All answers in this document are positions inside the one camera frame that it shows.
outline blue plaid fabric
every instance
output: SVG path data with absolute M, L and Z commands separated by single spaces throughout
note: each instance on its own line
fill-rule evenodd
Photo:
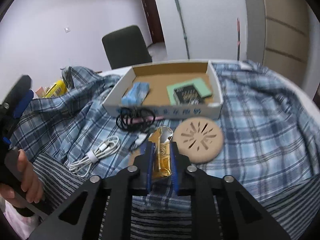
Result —
M 217 120 L 225 141 L 211 162 L 198 165 L 208 174 L 233 175 L 258 201 L 298 185 L 319 173 L 320 130 L 297 96 L 268 68 L 248 61 L 251 70 L 234 64 L 212 64 L 219 77 L 224 105 Z M 127 166 L 129 145 L 136 133 L 119 130 L 102 101 L 119 76 L 101 77 L 83 67 L 68 67 L 62 75 L 73 88 L 58 98 L 35 99 L 11 138 L 33 162 L 47 154 L 68 167 L 106 137 L 122 141 L 118 154 L 97 162 L 88 177 L 115 175 Z M 173 130 L 179 121 L 161 120 Z M 190 198 L 177 197 L 172 185 L 158 185 L 135 203 L 189 209 Z

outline cardboard tray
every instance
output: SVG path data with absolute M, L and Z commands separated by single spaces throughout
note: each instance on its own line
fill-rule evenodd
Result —
M 171 106 L 167 86 L 201 77 L 212 91 L 212 97 L 201 105 Z M 117 117 L 120 112 L 122 96 L 132 87 L 133 82 L 148 82 L 150 91 L 142 107 L 149 108 L 157 116 L 167 119 L 186 119 L 204 116 L 218 119 L 223 104 L 220 83 L 211 61 L 167 61 L 136 65 L 122 76 L 104 102 L 106 111 Z

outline round coaster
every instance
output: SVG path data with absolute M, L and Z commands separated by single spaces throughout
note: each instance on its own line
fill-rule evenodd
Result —
M 179 153 L 189 157 L 192 163 L 206 163 L 221 151 L 223 134 L 214 121 L 193 117 L 183 121 L 173 133 Z

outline finger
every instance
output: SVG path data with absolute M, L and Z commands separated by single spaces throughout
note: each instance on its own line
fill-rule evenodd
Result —
M 24 192 L 27 192 L 32 185 L 33 173 L 34 173 L 33 166 L 30 162 L 28 162 L 27 167 L 24 170 L 23 178 L 22 178 L 22 182 L 21 182 L 21 189 Z
M 26 194 L 26 200 L 29 203 L 32 203 L 34 201 L 36 194 L 38 192 L 38 187 L 39 187 L 39 179 L 38 179 L 37 174 L 35 172 L 33 172 L 32 184 Z
M 43 195 L 43 184 L 41 181 L 39 181 L 39 187 L 38 187 L 38 192 L 35 198 L 35 203 L 40 202 L 40 200 L 42 199 L 42 195 Z
M 27 165 L 28 165 L 28 159 L 26 156 L 26 152 L 24 150 L 19 150 L 19 156 L 18 156 L 18 162 L 17 162 L 18 171 L 24 172 Z
M 0 183 L 0 195 L 4 199 L 14 198 L 14 190 L 10 186 Z

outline black office chair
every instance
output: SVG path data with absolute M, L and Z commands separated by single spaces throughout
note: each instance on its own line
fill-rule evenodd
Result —
M 111 69 L 152 62 L 137 25 L 111 32 L 102 38 Z

